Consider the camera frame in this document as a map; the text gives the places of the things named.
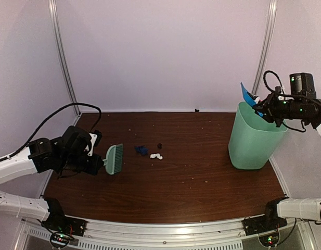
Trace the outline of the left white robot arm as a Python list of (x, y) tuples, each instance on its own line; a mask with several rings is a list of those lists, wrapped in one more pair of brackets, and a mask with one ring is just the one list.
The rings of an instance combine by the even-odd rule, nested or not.
[[(93, 147), (92, 141), (68, 147), (58, 139), (42, 138), (32, 141), (20, 152), (0, 159), (0, 185), (18, 177), (48, 170), (56, 173), (71, 170), (95, 176), (104, 163), (99, 155), (93, 153)], [(64, 231), (69, 225), (57, 200), (22, 197), (1, 190), (0, 214), (48, 220), (57, 231)]]

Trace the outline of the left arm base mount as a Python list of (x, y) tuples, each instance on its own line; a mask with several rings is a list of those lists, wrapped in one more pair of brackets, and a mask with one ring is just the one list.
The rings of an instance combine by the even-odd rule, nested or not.
[(40, 222), (49, 233), (49, 242), (54, 249), (62, 249), (75, 241), (76, 236), (84, 236), (86, 221), (66, 216), (59, 201), (45, 198), (48, 205), (48, 218)]

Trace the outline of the small white paper scrap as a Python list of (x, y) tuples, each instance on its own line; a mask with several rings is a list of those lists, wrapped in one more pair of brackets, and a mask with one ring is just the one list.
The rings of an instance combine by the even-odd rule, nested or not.
[(150, 154), (150, 158), (151, 159), (159, 159), (159, 160), (162, 160), (163, 159), (163, 156), (160, 154), (160, 153), (155, 153), (155, 154)]

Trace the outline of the mint green hand brush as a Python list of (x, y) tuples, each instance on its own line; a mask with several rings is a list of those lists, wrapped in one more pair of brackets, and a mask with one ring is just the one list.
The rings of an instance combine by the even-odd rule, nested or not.
[(106, 159), (104, 159), (103, 162), (107, 174), (114, 175), (121, 172), (123, 163), (123, 144), (110, 146), (106, 153)]

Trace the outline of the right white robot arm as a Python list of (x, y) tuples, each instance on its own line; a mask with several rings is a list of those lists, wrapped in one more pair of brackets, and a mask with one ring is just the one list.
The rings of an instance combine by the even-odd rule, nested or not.
[[(252, 108), (262, 118), (275, 123), (277, 127), (285, 119), (301, 120), (311, 124), (321, 137), (321, 99), (303, 95), (271, 93)], [(321, 198), (278, 198), (266, 204), (265, 215), (261, 217), (261, 226), (271, 230), (281, 218), (296, 218), (321, 223)]]

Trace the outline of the dark blue scrap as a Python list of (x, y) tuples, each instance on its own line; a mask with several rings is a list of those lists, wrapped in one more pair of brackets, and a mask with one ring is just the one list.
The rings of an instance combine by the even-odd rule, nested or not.
[(148, 148), (146, 148), (144, 145), (141, 146), (135, 146), (135, 151), (140, 154), (141, 156), (148, 155)]

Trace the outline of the blue plastic dustpan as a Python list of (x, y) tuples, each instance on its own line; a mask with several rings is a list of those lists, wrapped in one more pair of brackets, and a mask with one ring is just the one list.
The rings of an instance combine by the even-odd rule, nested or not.
[(259, 104), (262, 100), (259, 96), (252, 95), (243, 85), (243, 83), (240, 83), (241, 86), (241, 91), (242, 91), (242, 96), (244, 101), (251, 107)]

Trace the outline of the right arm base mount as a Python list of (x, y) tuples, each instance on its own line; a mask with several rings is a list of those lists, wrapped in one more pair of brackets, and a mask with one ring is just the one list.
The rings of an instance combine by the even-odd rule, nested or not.
[(279, 229), (287, 225), (287, 220), (278, 216), (277, 207), (266, 206), (264, 215), (245, 217), (242, 221), (246, 236), (257, 234), (264, 247), (276, 247), (280, 243)]

